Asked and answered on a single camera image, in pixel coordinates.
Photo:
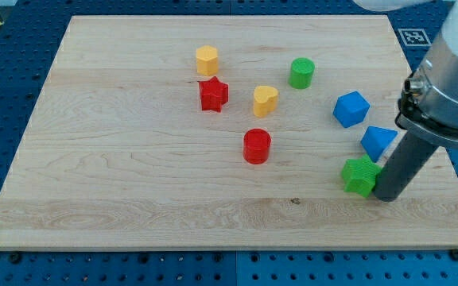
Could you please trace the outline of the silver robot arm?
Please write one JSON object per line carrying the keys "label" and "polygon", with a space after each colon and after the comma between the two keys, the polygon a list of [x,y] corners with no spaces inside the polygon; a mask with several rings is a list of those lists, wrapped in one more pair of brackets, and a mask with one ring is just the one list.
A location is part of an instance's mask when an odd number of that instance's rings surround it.
{"label": "silver robot arm", "polygon": [[458,0],[418,68],[404,82],[399,127],[406,130],[396,153],[429,155],[458,150]]}

